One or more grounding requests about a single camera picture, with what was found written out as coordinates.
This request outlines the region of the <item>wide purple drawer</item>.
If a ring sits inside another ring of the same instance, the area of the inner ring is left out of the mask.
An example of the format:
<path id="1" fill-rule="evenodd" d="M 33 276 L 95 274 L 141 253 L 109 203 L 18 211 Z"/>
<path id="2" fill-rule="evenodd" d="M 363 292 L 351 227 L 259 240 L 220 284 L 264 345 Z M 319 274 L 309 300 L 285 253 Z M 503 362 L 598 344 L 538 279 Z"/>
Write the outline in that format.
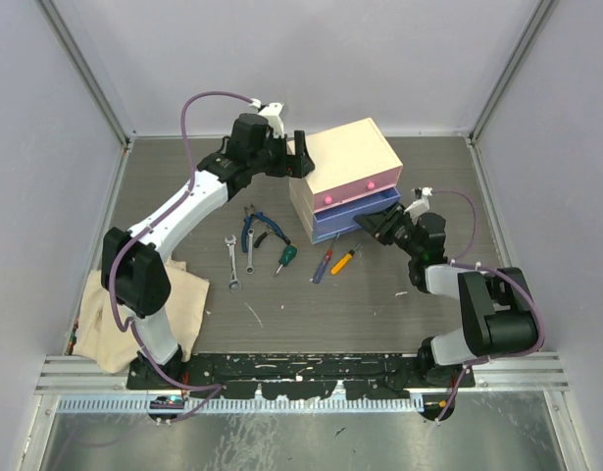
<path id="1" fill-rule="evenodd" d="M 311 242 L 319 243 L 358 230 L 360 225 L 354 220 L 356 216 L 383 211 L 397 203 L 400 197 L 400 192 L 392 187 L 315 213 Z"/>

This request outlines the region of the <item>large pink drawer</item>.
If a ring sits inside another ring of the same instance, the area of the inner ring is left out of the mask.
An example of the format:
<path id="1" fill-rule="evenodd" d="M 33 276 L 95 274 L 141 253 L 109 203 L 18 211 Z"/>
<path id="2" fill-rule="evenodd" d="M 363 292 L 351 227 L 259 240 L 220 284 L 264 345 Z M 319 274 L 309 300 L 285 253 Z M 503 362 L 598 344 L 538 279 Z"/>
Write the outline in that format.
<path id="1" fill-rule="evenodd" d="M 360 178 L 347 186 L 347 197 L 357 198 L 397 185 L 402 167 L 394 167 L 367 177 Z"/>

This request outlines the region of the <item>cream drawer cabinet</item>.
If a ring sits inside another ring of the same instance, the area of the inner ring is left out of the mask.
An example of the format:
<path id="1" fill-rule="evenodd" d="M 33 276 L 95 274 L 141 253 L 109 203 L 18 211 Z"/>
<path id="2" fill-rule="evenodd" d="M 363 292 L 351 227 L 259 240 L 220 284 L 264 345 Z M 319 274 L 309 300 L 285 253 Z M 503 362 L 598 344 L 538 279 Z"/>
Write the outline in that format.
<path id="1" fill-rule="evenodd" d="M 312 196 L 318 191 L 354 181 L 403 164 L 371 118 L 306 137 L 315 170 L 301 180 L 289 181 L 295 211 L 311 241 Z"/>

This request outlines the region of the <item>blue handled pliers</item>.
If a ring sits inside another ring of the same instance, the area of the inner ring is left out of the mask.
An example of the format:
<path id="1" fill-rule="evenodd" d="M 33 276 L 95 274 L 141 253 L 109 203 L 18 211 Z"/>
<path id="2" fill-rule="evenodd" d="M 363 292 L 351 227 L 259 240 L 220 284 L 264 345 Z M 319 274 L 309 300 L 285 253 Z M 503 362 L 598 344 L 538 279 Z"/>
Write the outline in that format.
<path id="1" fill-rule="evenodd" d="M 243 253 L 247 253 L 246 236 L 249 229 L 253 229 L 254 223 L 258 222 L 265 227 L 265 231 L 281 239 L 286 245 L 291 243 L 289 237 L 281 229 L 281 227 L 267 217 L 263 212 L 258 211 L 254 205 L 244 207 L 243 228 L 241 232 L 241 249 Z"/>

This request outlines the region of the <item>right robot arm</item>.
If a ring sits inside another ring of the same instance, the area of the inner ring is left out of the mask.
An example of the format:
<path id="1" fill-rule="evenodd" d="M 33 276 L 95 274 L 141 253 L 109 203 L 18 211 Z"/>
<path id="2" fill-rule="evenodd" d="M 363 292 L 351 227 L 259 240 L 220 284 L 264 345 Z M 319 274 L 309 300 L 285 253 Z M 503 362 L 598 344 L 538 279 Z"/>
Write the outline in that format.
<path id="1" fill-rule="evenodd" d="M 394 244 L 408 254 L 414 288 L 458 301 L 461 327 L 423 340 L 418 349 L 417 374 L 423 383 L 437 387 L 464 367 L 529 355 L 542 347 L 542 322 L 521 269 L 449 259 L 446 221 L 435 213 L 415 218 L 396 203 L 354 220 L 379 243 Z"/>

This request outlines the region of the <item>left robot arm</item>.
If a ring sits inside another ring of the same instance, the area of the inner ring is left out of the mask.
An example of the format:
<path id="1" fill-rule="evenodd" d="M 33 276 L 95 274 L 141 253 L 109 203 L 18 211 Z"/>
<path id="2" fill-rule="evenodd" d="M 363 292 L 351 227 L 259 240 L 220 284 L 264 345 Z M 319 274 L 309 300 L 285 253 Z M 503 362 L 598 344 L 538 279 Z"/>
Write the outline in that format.
<path id="1" fill-rule="evenodd" d="M 148 362 L 149 378 L 162 389 L 183 377 L 182 350 L 172 333 L 166 304 L 172 291 L 166 260 L 209 214 L 251 184 L 254 176 L 303 179 L 315 169 L 306 134 L 276 134 L 260 114 L 244 113 L 221 147 L 205 157 L 188 182 L 152 215 L 103 239 L 101 282 L 114 322 L 131 333 Z"/>

